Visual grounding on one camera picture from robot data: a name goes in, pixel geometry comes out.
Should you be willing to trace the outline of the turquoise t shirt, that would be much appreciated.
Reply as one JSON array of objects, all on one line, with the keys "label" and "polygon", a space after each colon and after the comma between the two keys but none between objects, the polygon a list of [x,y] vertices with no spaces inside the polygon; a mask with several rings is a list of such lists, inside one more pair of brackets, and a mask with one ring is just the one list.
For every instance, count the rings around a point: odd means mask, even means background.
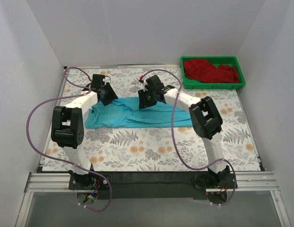
[{"label": "turquoise t shirt", "polygon": [[106,106],[101,102],[94,105],[89,110],[85,126],[88,129],[170,127],[172,110],[173,105],[162,102],[139,109],[138,97],[125,97]]}]

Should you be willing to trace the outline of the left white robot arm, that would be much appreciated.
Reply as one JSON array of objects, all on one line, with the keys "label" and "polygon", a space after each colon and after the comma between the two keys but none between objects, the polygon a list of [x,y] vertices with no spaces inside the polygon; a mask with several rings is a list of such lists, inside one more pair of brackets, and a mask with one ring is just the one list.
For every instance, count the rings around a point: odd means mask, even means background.
[{"label": "left white robot arm", "polygon": [[88,88],[83,89],[82,96],[75,98],[64,106],[56,106],[53,109],[51,139],[63,149],[73,167],[69,174],[75,183],[85,189],[95,186],[96,177],[87,173],[81,167],[90,170],[91,163],[81,145],[84,140],[83,116],[94,105],[101,102],[109,105],[118,99],[109,82],[105,82],[105,75],[94,74]]}]

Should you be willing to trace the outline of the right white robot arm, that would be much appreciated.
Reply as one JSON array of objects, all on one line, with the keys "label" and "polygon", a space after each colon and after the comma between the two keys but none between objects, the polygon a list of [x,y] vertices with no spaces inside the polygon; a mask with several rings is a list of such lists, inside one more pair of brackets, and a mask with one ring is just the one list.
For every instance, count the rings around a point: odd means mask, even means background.
[{"label": "right white robot arm", "polygon": [[144,109],[156,105],[158,102],[173,105],[171,126],[174,126],[174,113],[178,107],[190,114],[195,133],[202,139],[208,165],[208,174],[201,180],[197,180],[202,186],[220,188],[228,185],[230,167],[224,160],[221,145],[223,120],[212,98],[197,98],[185,94],[174,86],[165,86],[157,75],[146,80],[140,77],[143,89],[138,91],[139,108]]}]

